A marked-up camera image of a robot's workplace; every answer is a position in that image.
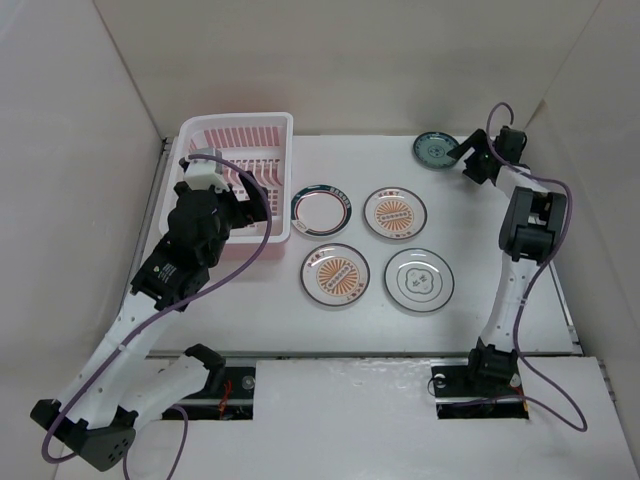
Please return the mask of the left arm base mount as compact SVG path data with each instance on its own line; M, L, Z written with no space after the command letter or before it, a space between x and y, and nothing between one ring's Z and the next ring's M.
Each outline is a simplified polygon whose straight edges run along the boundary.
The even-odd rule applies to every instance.
M252 420L256 387L255 365L227 366L224 373L210 375L205 386L180 400L191 421Z

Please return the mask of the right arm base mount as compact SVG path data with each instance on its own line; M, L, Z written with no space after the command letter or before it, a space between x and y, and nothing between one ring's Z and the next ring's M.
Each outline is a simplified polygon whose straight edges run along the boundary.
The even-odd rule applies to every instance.
M473 383L466 365L432 366L428 390L439 420L529 419L519 384Z

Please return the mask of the blue patterned small plate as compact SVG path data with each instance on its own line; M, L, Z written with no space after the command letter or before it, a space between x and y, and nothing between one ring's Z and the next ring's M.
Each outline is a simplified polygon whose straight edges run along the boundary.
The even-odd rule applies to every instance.
M414 157L426 168L446 170L457 162L448 152L459 146L459 142L451 135L443 132L425 132L413 142Z

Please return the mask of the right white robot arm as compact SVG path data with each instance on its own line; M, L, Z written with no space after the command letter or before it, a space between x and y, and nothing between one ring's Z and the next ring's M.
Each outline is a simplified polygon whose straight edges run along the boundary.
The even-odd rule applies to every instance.
M564 226L567 196L546 188L520 163L526 143L526 134L510 127L496 140L478 129L448 152L456 160L468 154L463 174L478 185L489 181L509 200L498 235L502 266L496 297L462 369L462 384L472 396L499 396L519 387L515 328L531 282L551 258Z

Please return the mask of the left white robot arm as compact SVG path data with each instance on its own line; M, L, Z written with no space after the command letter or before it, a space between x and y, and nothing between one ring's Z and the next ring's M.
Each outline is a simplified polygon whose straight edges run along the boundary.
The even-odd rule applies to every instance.
M187 348L148 383L136 381L148 353L195 299L210 292L214 268L234 229L272 223L267 191L249 171L239 173L247 199L237 199L221 175L205 176L194 189L174 187L177 202L168 230L140 266L122 308L74 381L57 397L42 399L30 417L46 431L42 456L49 463L53 439L72 457L105 472L127 456L136 435L183 398L217 394L226 360L210 348Z

